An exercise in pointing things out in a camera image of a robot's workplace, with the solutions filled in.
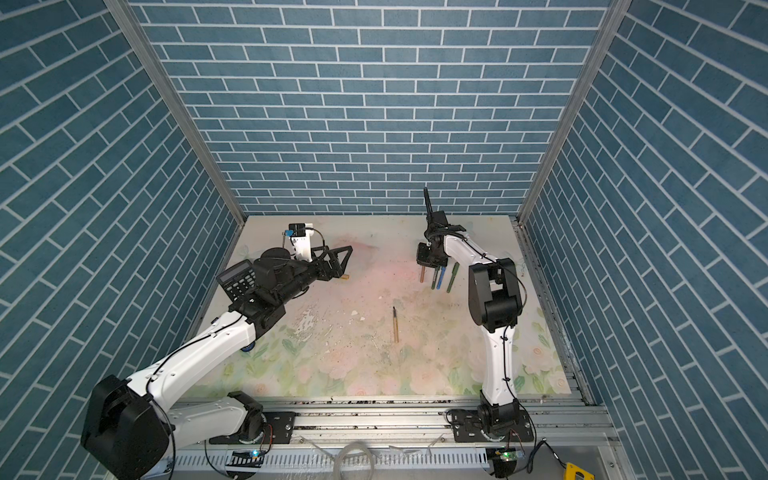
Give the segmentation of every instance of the floral tabletop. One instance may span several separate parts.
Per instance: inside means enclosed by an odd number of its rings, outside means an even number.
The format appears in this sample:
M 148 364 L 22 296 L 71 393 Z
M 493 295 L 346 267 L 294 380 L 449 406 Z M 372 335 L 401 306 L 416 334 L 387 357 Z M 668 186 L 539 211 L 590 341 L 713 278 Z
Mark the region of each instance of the floral tabletop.
M 256 397 L 479 393 L 485 347 L 481 327 L 467 310 L 468 271 L 459 269 L 451 293 L 446 287 L 452 261 L 440 290 L 431 289 L 430 271 L 425 282 L 419 282 L 414 257 L 425 227 L 422 217 L 251 217 L 229 265 L 280 245 L 280 232 L 288 223 L 308 220 L 331 247 L 353 246 L 349 279 L 313 283 L 306 295 L 286 305 L 286 315 L 250 352 L 233 354 L 186 396 L 221 397 L 234 390 Z M 528 292 L 534 292 L 507 217 L 450 221 L 466 227 L 490 253 L 512 258 Z M 228 303 L 219 289 L 203 326 Z M 513 379 L 519 394 L 570 393 L 534 294 L 518 319 L 513 342 Z

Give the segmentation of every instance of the floral pattern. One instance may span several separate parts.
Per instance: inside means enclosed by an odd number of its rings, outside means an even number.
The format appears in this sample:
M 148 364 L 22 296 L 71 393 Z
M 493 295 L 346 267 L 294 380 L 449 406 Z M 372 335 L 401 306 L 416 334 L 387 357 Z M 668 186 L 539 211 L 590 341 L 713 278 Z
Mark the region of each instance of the floral pattern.
M 333 242 L 348 243 L 358 260 L 349 263 L 349 280 L 315 282 L 250 352 L 232 355 L 186 396 L 220 397 L 234 390 L 256 397 L 477 395 L 485 347 L 466 309 L 466 271 L 460 269 L 446 294 L 445 285 L 431 290 L 430 279 L 420 283 L 411 260 L 390 256 L 385 261 L 376 245 L 359 239 Z M 249 255 L 241 246 L 231 263 Z M 519 276 L 530 284 L 524 269 Z M 534 291 L 532 284 L 528 291 Z M 399 343 L 392 334 L 393 305 Z M 570 393 L 535 295 L 518 319 L 513 340 L 519 394 Z

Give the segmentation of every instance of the yellow object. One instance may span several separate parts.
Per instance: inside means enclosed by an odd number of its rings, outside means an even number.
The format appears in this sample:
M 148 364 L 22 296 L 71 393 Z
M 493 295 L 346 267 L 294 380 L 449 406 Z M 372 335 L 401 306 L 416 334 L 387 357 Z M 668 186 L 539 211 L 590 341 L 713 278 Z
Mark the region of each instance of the yellow object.
M 594 475 L 569 462 L 565 464 L 563 480 L 594 480 Z

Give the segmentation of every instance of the robotic arm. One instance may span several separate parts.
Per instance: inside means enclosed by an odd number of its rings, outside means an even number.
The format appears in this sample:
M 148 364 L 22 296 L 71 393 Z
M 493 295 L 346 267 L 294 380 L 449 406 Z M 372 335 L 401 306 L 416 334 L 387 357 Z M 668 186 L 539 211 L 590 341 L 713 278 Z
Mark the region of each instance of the robotic arm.
M 469 269 L 469 313 L 483 327 L 486 369 L 480 392 L 478 416 L 488 436 L 504 436 L 514 428 L 525 435 L 525 421 L 515 395 L 512 374 L 512 337 L 522 313 L 524 301 L 515 263 L 486 253 L 474 240 L 463 234 L 461 225 L 451 225 L 444 211 L 433 211 L 429 192 L 424 189 L 427 208 L 427 243 L 416 251 L 419 265 L 437 268 L 448 265 L 452 257 Z
M 264 434 L 261 405 L 242 392 L 200 406 L 171 406 L 228 356 L 251 350 L 285 315 L 285 304 L 312 282 L 344 274 L 352 247 L 331 250 L 323 242 L 311 248 L 298 226 L 304 224 L 293 224 L 289 235 L 301 246 L 296 259 L 272 248 L 217 277 L 232 304 L 208 329 L 127 379 L 110 375 L 94 387 L 81 444 L 120 480 L 141 477 L 166 456 L 169 436 L 175 454 L 176 448 L 220 435 L 248 443 Z M 311 224 L 310 231 L 316 231 Z

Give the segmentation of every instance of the black mounting plate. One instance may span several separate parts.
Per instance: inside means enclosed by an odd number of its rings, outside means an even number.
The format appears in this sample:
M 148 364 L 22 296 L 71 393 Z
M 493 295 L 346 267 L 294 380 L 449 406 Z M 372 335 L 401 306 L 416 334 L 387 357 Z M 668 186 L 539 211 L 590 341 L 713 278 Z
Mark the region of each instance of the black mounting plate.
M 520 412 L 518 422 L 507 422 L 505 429 L 515 430 L 520 435 L 521 442 L 533 442 L 533 428 L 531 427 L 531 418 L 524 412 Z M 506 434 L 489 435 L 491 439 L 482 431 L 482 423 L 477 410 L 452 409 L 446 413 L 449 423 L 452 425 L 453 441 L 456 443 L 476 443 L 476 442 L 494 442 L 493 438 L 503 437 L 506 441 Z
M 265 412 L 266 423 L 272 425 L 272 444 L 285 445 L 290 443 L 293 434 L 293 421 L 296 419 L 294 412 Z M 269 438 L 264 440 L 264 445 L 269 444 Z M 243 445 L 237 440 L 237 435 L 222 435 L 208 440 L 211 445 Z

